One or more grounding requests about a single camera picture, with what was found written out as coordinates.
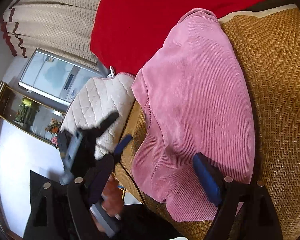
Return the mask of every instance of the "black cable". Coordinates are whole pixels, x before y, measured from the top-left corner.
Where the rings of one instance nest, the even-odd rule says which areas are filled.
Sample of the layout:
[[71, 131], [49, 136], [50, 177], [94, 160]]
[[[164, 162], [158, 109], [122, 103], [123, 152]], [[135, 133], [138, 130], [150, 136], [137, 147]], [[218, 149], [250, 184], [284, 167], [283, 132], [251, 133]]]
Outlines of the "black cable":
[[129, 176], [129, 178], [131, 179], [131, 181], [132, 181], [133, 184], [135, 185], [135, 187], [136, 187], [136, 189], [137, 189], [137, 191], [138, 191], [138, 193], [139, 193], [139, 196], [140, 196], [141, 200], [143, 201], [143, 204], [146, 206], [146, 208], [148, 208], [147, 205], [146, 205], [146, 202], [145, 202], [145, 200], [143, 199], [143, 196], [142, 196], [142, 194], [141, 194], [141, 192], [140, 192], [140, 189], [139, 189], [139, 187], [138, 187], [137, 184], [136, 184], [136, 182], [134, 181], [134, 179], [132, 178], [132, 176], [130, 175], [130, 173], [126, 170], [126, 168], [122, 165], [121, 161], [119, 162], [119, 164], [121, 165], [121, 167], [123, 168], [123, 170], [127, 173], [127, 175]]

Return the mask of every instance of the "pink corduroy fabric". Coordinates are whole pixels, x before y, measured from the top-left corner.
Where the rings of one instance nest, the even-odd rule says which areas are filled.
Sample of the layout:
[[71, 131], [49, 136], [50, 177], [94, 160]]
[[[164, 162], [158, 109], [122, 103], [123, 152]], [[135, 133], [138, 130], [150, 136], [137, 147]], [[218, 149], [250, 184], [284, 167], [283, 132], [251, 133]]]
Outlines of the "pink corduroy fabric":
[[223, 175], [250, 183], [255, 149], [246, 83], [216, 16], [204, 9], [183, 16], [132, 90], [147, 122], [132, 163], [137, 185], [166, 202], [175, 221], [212, 220], [217, 208], [192, 157], [202, 152]]

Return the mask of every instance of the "white quilted pad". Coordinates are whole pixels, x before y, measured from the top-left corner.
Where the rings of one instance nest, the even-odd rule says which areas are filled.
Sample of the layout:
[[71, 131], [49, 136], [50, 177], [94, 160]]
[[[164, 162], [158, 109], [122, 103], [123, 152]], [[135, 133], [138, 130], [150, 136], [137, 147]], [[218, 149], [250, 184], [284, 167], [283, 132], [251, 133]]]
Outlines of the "white quilted pad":
[[69, 106], [61, 131], [74, 134], [77, 128], [97, 127], [110, 112], [118, 111], [120, 117], [97, 138], [95, 158], [108, 153], [102, 147], [113, 151], [135, 100], [131, 90], [133, 81], [134, 77], [126, 73], [112, 78], [90, 78]]

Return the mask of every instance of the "red blanket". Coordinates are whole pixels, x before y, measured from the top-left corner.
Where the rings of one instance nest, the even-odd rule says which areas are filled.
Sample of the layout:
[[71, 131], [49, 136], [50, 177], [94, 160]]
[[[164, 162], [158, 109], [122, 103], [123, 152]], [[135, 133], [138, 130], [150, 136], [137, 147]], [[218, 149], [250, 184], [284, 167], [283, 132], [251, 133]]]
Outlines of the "red blanket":
[[263, 0], [101, 0], [90, 49], [116, 73], [136, 75], [160, 49], [171, 28], [193, 8], [218, 18]]

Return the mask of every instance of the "beige dotted curtain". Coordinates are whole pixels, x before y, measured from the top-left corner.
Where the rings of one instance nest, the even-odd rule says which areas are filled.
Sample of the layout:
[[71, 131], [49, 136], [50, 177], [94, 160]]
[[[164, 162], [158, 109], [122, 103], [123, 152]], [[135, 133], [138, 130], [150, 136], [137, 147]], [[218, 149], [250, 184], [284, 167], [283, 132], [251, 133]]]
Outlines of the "beige dotted curtain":
[[90, 36], [100, 0], [14, 0], [3, 14], [2, 31], [15, 56], [37, 48], [96, 69]]

